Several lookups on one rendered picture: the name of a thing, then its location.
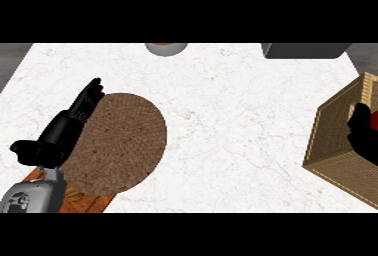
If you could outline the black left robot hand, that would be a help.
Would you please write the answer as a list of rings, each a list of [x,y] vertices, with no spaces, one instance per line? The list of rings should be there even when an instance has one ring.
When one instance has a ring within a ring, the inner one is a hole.
[[[36,140],[17,140],[10,151],[17,162],[26,166],[54,168],[66,161],[84,124],[92,114],[104,93],[100,79],[94,78],[81,90],[67,110],[61,110],[51,119]]]

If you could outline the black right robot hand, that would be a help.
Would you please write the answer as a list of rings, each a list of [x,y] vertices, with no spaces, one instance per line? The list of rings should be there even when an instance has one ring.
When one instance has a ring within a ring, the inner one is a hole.
[[[346,139],[354,152],[378,166],[378,131],[370,127],[370,109],[366,104],[355,104],[346,125]]]

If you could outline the tan wicker basket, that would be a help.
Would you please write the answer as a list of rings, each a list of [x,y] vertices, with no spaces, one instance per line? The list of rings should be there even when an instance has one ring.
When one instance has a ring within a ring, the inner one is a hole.
[[[346,140],[357,103],[378,111],[378,76],[367,72],[317,108],[302,168],[378,210],[378,166],[352,151]]]

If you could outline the round brown woven placemat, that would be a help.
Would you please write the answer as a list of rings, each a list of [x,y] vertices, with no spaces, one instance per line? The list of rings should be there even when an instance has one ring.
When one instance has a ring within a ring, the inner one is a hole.
[[[126,191],[153,172],[165,145],[165,120],[153,103],[134,94],[107,94],[61,166],[67,185],[94,196]]]

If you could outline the orange wooden cutting board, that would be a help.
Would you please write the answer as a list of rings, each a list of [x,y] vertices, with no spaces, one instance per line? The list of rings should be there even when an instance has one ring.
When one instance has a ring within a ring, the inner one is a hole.
[[[109,206],[113,195],[89,196],[84,195],[76,201],[66,199],[63,201],[60,213],[101,213]]]

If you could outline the dark grey appliance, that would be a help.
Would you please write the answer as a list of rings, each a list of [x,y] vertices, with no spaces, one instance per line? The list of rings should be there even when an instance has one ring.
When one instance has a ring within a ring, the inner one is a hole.
[[[349,43],[262,43],[267,59],[335,59],[351,46]]]

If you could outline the grey round bowl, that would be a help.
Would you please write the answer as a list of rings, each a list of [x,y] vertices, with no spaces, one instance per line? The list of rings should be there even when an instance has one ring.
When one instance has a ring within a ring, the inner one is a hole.
[[[146,43],[146,49],[149,52],[160,57],[169,57],[178,54],[187,47],[185,43],[168,43],[168,44],[154,44]]]

